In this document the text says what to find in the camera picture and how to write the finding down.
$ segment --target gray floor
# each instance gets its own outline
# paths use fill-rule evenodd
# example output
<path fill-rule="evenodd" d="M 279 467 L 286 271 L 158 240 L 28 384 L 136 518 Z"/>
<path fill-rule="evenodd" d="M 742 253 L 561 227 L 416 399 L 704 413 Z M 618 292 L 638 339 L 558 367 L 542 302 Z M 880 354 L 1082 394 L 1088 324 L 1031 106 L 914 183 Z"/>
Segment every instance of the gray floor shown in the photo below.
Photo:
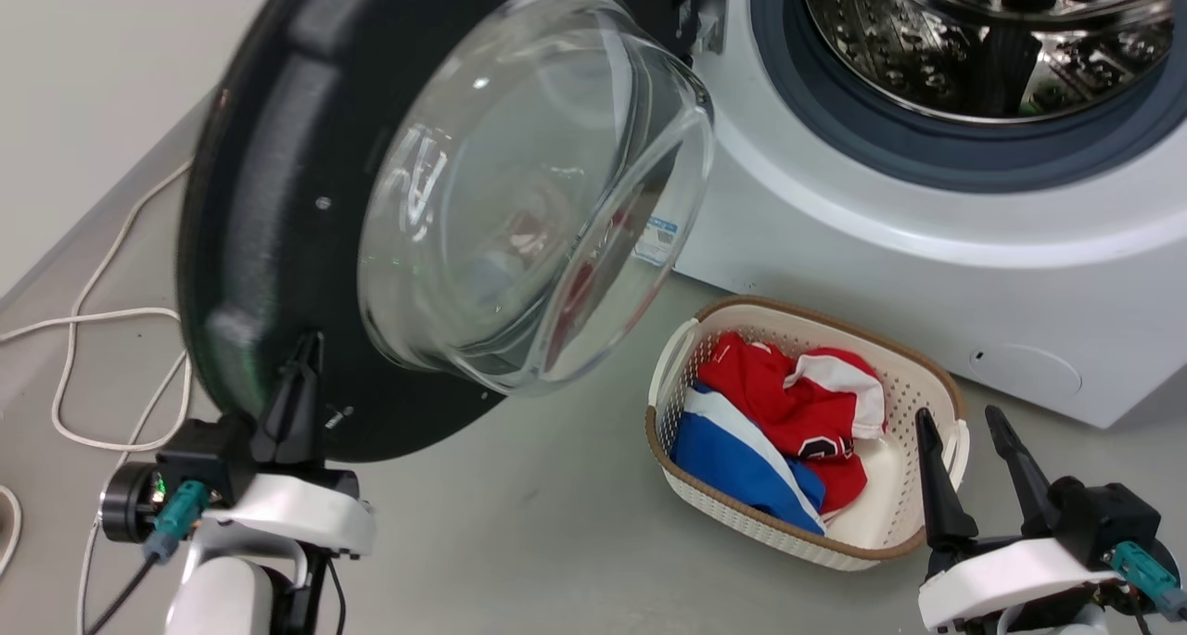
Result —
<path fill-rule="evenodd" d="M 177 166 L 188 141 L 185 133 L 166 141 L 9 298 L 0 332 L 66 312 L 128 205 Z M 172 303 L 179 190 L 144 214 L 89 311 Z M 635 332 L 585 380 L 547 398 L 506 402 L 412 457 L 356 466 L 379 513 L 379 540 L 370 558 L 341 564 L 347 633 L 921 633 L 915 597 L 925 553 L 858 574 L 826 571 L 715 523 L 668 490 L 643 439 L 646 387 L 669 332 L 719 294 L 671 280 Z M 66 424 L 123 442 L 180 350 L 177 330 L 142 319 L 81 335 Z M 64 344 L 64 330 L 50 330 L 0 348 L 0 483 L 15 490 L 26 514 L 0 580 L 5 633 L 71 631 L 87 528 L 116 458 L 61 438 L 50 424 Z M 178 389 L 174 383 L 150 434 L 167 427 Z M 1003 406 L 1050 476 L 1124 482 L 1155 503 L 1161 538 L 1187 553 L 1187 415 L 1099 432 L 976 386 L 964 392 L 973 411 Z M 203 395 L 196 414 L 214 414 Z M 979 413 L 972 436 L 966 508 L 983 534 L 1013 532 L 1017 504 Z M 89 618 L 138 561 L 135 547 L 101 540 Z M 159 633 L 179 570 L 174 561 L 153 572 L 107 633 Z M 323 626 L 336 615 L 326 593 Z M 1115 634 L 1136 633 L 1128 620 L 1112 623 Z M 1154 628 L 1175 630 L 1161 620 Z"/>

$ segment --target basket rim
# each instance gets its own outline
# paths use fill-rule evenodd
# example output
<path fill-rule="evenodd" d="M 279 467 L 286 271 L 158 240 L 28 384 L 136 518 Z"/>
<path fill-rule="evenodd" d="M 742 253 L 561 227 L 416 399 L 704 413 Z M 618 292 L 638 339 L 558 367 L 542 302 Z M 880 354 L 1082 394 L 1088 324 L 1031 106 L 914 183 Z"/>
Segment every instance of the basket rim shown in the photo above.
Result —
<path fill-rule="evenodd" d="M 935 362 L 928 360 L 928 357 L 925 357 L 920 353 L 916 353 L 915 350 L 912 350 L 910 348 L 907 348 L 903 344 L 896 343 L 894 341 L 890 341 L 889 338 L 884 338 L 876 334 L 871 334 L 870 331 L 864 330 L 864 328 L 859 328 L 849 324 L 846 322 L 838 320 L 824 313 L 810 311 L 807 309 L 802 309 L 801 306 L 794 306 L 792 304 L 786 304 L 783 301 L 776 301 L 774 300 L 774 298 L 753 297 L 753 296 L 730 296 L 721 298 L 719 300 L 707 306 L 704 306 L 704 309 L 697 312 L 697 315 L 693 317 L 697 319 L 698 323 L 703 323 L 705 318 L 707 318 L 709 316 L 729 306 L 760 306 L 764 309 L 770 309 L 773 311 L 779 311 L 782 313 L 799 316 L 801 318 L 810 319 L 831 328 L 836 328 L 837 330 L 848 334 L 852 334 L 865 341 L 869 341 L 870 343 L 881 345 L 882 348 L 886 348 L 887 350 L 890 350 L 893 353 L 899 353 L 899 355 L 907 357 L 908 360 L 918 363 L 925 369 L 928 369 L 928 372 L 931 372 L 938 379 L 938 381 L 941 382 L 945 390 L 947 390 L 948 398 L 952 400 L 952 409 L 956 419 L 957 420 L 966 419 L 964 398 L 960 394 L 960 389 L 957 387 L 956 380 L 953 380 L 953 377 L 945 369 L 941 369 Z M 830 540 L 824 535 L 818 535 L 815 533 L 811 533 L 802 528 L 798 528 L 796 526 L 792 526 L 786 521 L 775 519 L 768 515 L 767 513 L 751 508 L 750 506 L 738 501 L 737 499 L 734 499 L 728 494 L 724 494 L 717 489 L 713 489 L 712 487 L 709 487 L 704 482 L 697 480 L 696 477 L 692 477 L 684 469 L 678 466 L 675 462 L 673 462 L 672 458 L 668 457 L 666 452 L 664 452 L 662 447 L 660 447 L 659 433 L 656 432 L 655 428 L 656 427 L 655 420 L 658 415 L 659 412 L 655 409 L 655 406 L 647 406 L 647 418 L 646 418 L 647 445 L 650 447 L 652 455 L 655 457 L 655 461 L 660 463 L 660 466 L 668 475 L 672 475 L 680 482 L 686 483 L 688 487 L 694 488 L 697 491 L 700 491 L 705 496 L 709 496 L 710 499 L 716 500 L 717 502 L 725 504 L 731 509 L 737 510 L 741 514 L 758 521 L 760 523 L 769 526 L 770 528 L 774 528 L 775 531 L 779 531 L 780 533 L 783 533 L 786 535 L 791 535 L 793 538 L 804 540 L 805 542 L 811 542 L 819 547 L 824 547 L 829 551 L 837 552 L 839 554 L 845 554 L 848 557 L 852 557 L 856 559 L 870 560 L 870 561 L 897 559 L 909 554 L 910 552 L 914 552 L 923 544 L 926 534 L 923 532 L 923 527 L 920 527 L 914 535 L 900 542 L 899 545 L 895 545 L 894 547 L 884 547 L 881 550 L 868 550 L 864 547 L 856 547 L 853 545 L 838 542 L 836 540 Z"/>

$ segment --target white stripe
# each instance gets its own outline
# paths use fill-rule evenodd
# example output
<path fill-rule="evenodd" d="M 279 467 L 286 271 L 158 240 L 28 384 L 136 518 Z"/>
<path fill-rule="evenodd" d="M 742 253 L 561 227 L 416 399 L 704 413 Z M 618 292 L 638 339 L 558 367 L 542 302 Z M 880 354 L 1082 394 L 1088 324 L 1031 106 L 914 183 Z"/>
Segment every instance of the white stripe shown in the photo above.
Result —
<path fill-rule="evenodd" d="M 795 373 L 783 379 L 783 389 L 806 377 L 829 392 L 857 395 L 853 411 L 853 438 L 882 438 L 886 421 L 886 395 L 882 382 L 848 361 L 831 355 L 804 355 L 795 362 Z"/>
<path fill-rule="evenodd" d="M 716 424 L 718 428 L 754 450 L 754 453 L 770 464 L 775 474 L 787 483 L 788 489 L 795 494 L 795 499 L 800 502 L 800 508 L 804 509 L 804 513 L 812 517 L 812 521 L 819 525 L 821 529 L 825 528 L 824 521 L 820 520 L 812 501 L 808 501 L 808 497 L 800 490 L 800 484 L 795 482 L 795 476 L 792 475 L 792 469 L 787 465 L 787 459 L 779 453 L 779 450 L 775 449 L 775 445 L 772 445 L 772 442 L 763 436 L 762 431 L 742 414 L 742 411 L 738 411 L 734 407 L 734 404 L 730 404 L 730 400 L 725 395 L 722 395 L 721 392 L 705 394 L 696 389 L 688 389 L 684 399 L 684 409 L 687 413 L 700 415 Z"/>

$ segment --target teal cable connector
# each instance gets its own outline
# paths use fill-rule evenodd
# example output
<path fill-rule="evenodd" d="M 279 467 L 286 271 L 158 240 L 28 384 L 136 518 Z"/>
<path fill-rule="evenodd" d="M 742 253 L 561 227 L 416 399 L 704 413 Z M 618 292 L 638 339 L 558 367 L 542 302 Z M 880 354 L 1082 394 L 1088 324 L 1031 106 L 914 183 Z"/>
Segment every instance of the teal cable connector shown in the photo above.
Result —
<path fill-rule="evenodd" d="M 1187 593 L 1179 588 L 1175 576 L 1145 550 L 1134 542 L 1122 542 L 1112 548 L 1105 561 L 1122 579 L 1149 596 L 1167 621 L 1182 621 L 1183 612 L 1187 611 Z"/>
<path fill-rule="evenodd" d="M 210 507 L 210 490 L 196 480 L 186 480 L 177 493 L 165 502 L 157 515 L 153 531 L 141 550 L 145 558 L 155 554 L 157 564 L 164 565 L 177 551 L 177 546 L 190 533 L 193 522 Z"/>

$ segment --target white washing machine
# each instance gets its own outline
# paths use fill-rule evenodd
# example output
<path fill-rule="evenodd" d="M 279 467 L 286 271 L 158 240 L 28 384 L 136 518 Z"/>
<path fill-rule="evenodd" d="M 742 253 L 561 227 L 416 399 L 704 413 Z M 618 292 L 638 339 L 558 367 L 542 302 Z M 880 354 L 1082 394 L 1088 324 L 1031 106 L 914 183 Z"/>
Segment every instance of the white washing machine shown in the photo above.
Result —
<path fill-rule="evenodd" d="M 1187 363 L 1183 1 L 717 1 L 677 271 L 1110 426 Z"/>

